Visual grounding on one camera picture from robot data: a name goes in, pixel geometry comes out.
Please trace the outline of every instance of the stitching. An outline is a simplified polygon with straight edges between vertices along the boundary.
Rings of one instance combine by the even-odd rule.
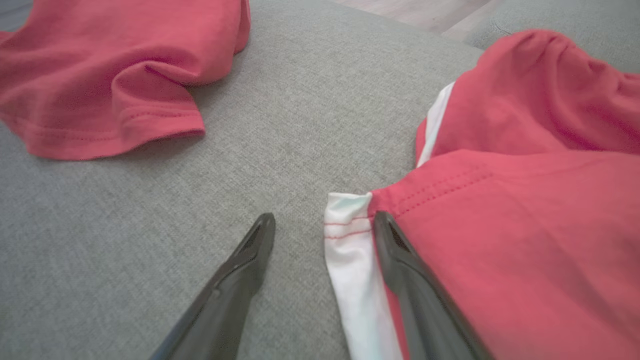
[[[155,115],[158,117],[187,117],[187,116],[192,116],[192,113],[181,113],[181,114],[161,114],[161,113],[152,113],[152,112],[143,112],[143,113],[137,113],[134,115],[131,115],[127,118],[125,118],[123,121],[131,121],[134,120],[138,117],[141,117],[143,115]],[[37,131],[73,131],[75,133],[115,133],[117,132],[117,130],[95,130],[95,131],[88,131],[88,130],[75,130],[75,129],[64,129],[64,128],[59,128],[56,129],[55,127],[47,127],[47,126],[40,126],[38,124],[34,124],[32,122],[29,122],[27,119],[21,118],[21,117],[17,117],[17,116],[13,116],[13,115],[8,115],[8,114],[4,114],[4,113],[0,113],[0,117],[4,117],[6,121],[9,122],[13,122],[14,124],[16,124],[17,126],[20,126],[22,131],[25,131],[25,127],[27,126],[32,126],[35,127]],[[107,140],[113,140],[115,138],[118,138],[118,135],[113,135],[113,136],[109,136],[109,137],[102,137],[102,138],[82,138],[82,137],[77,137],[77,136],[69,136],[69,135],[56,135],[56,134],[51,134],[51,133],[34,133],[34,132],[29,132],[29,135],[35,135],[35,136],[41,136],[41,137],[46,137],[46,138],[58,138],[58,139],[66,139],[66,140],[83,140],[83,141],[107,141]]]
[[[464,189],[464,188],[468,188],[469,186],[471,186],[471,185],[473,185],[473,184],[479,183],[479,182],[480,182],[480,181],[482,181],[482,180],[487,180],[487,179],[488,179],[488,178],[490,178],[492,175],[493,175],[493,174],[490,174],[490,175],[487,175],[487,176],[484,176],[484,177],[480,177],[479,179],[473,180],[473,181],[472,181],[472,182],[470,182],[470,183],[467,183],[467,184],[464,184],[464,185],[460,185],[460,186],[456,186],[455,188],[450,189],[450,190],[447,190],[447,191],[444,191],[444,192],[442,192],[442,193],[439,193],[438,195],[430,196],[430,197],[428,197],[427,199],[424,199],[423,201],[418,202],[417,204],[414,204],[412,207],[410,207],[410,208],[408,208],[408,209],[404,210],[403,212],[401,212],[400,214],[398,214],[398,216],[397,216],[397,217],[401,217],[401,216],[403,216],[404,214],[408,213],[409,211],[411,211],[411,210],[413,210],[413,209],[415,209],[415,208],[418,208],[418,207],[420,207],[420,206],[422,206],[422,205],[425,205],[425,204],[426,204],[427,202],[429,202],[429,201],[435,200],[435,199],[437,199],[437,198],[439,198],[439,197],[443,197],[444,195],[447,195],[448,193],[456,192],[456,191],[458,191],[458,190],[462,190],[462,189]]]
[[[185,114],[185,113],[182,113],[182,114],[160,114],[160,113],[152,113],[152,112],[148,112],[147,111],[147,112],[144,112],[144,113],[137,113],[137,114],[131,115],[129,117],[126,117],[124,119],[124,121],[133,120],[136,117],[140,117],[142,115],[155,115],[155,116],[159,116],[159,117],[185,117],[185,116],[192,116],[193,114]]]
[[[369,217],[355,217],[352,218],[350,222],[343,224],[340,222],[325,222],[324,226],[347,226],[347,225],[351,225],[352,222],[354,222],[355,220],[364,220],[364,219],[368,219]]]
[[[434,187],[434,186],[436,186],[436,185],[440,185],[440,184],[442,184],[442,183],[446,183],[446,182],[448,182],[448,181],[455,180],[455,179],[457,179],[457,178],[459,178],[459,177],[463,177],[463,176],[465,176],[465,175],[469,175],[469,174],[471,174],[471,173],[473,173],[473,172],[475,172],[475,171],[478,171],[478,170],[480,170],[480,168],[479,168],[479,167],[476,167],[476,168],[473,168],[473,169],[471,169],[471,170],[469,170],[469,171],[463,172],[462,174],[458,174],[458,175],[456,175],[456,176],[452,176],[452,177],[447,178],[447,179],[443,179],[443,180],[436,181],[435,183],[429,184],[429,185],[427,185],[427,186],[423,187],[422,189],[418,190],[417,192],[415,192],[415,193],[413,193],[413,194],[411,194],[411,195],[409,195],[409,196],[407,196],[407,197],[405,197],[405,198],[403,198],[403,199],[400,199],[400,200],[396,203],[396,205],[399,205],[400,203],[402,203],[402,202],[404,202],[404,201],[407,201],[407,200],[411,199],[412,197],[414,197],[414,196],[416,196],[416,195],[418,195],[418,194],[421,194],[421,193],[425,192],[427,189],[432,188],[432,187]]]
[[[371,229],[369,229],[369,230],[362,230],[362,231],[354,231],[354,232],[352,232],[352,233],[348,233],[348,234],[341,235],[341,236],[325,236],[324,238],[325,238],[325,239],[334,239],[334,240],[338,240],[338,239],[344,239],[344,238],[346,238],[347,236],[356,235],[356,234],[364,234],[364,233],[369,233],[369,232],[371,232]]]

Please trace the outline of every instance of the white fabric panel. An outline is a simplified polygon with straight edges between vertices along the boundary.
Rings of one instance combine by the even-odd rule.
[[[401,360],[367,218],[371,196],[329,194],[324,256],[352,360]]]
[[[447,108],[447,103],[449,102],[451,91],[453,91],[453,84],[455,84],[455,81],[447,85],[440,91],[440,93],[438,94],[438,98],[427,113],[427,126],[425,127],[426,134],[424,135],[424,147],[422,148],[420,158],[418,159],[418,165],[416,167],[422,166],[422,164],[424,164],[428,159],[431,158],[431,153],[433,152],[433,147],[436,144],[436,138],[438,137],[440,125],[442,124],[442,119],[444,118],[444,111]]]

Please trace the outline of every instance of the couch cushion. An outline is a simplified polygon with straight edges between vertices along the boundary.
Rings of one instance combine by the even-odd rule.
[[[29,17],[33,0],[2,0],[0,2],[0,31],[16,31]]]
[[[640,1],[505,0],[465,43],[486,49],[526,29],[551,29],[624,72],[640,72]]]
[[[238,359],[348,358],[327,193],[409,172],[429,105],[481,52],[324,1],[251,8],[231,74],[193,90],[204,138],[73,163],[0,127],[0,358],[147,358],[265,211],[276,241]]]

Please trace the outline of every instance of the gray couch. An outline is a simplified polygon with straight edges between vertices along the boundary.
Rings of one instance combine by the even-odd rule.
[[[536,28],[569,36],[619,70],[640,72],[638,0],[504,0],[465,42],[486,49],[500,37]]]
[[[320,0],[251,5],[231,74],[193,90],[204,138],[59,162],[0,126],[0,359],[147,358],[264,211],[276,242],[238,358],[348,358],[327,193],[409,172],[429,105],[481,50]]]
[[[16,31],[29,16],[32,0],[0,1],[0,31]]]

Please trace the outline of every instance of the red fabric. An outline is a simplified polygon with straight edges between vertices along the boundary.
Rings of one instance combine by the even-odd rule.
[[[457,80],[435,157],[369,215],[396,218],[497,359],[640,359],[639,128],[638,75],[515,34]]]
[[[248,0],[40,0],[0,33],[0,118],[34,155],[112,156],[202,135],[184,85],[225,76],[247,43]]]

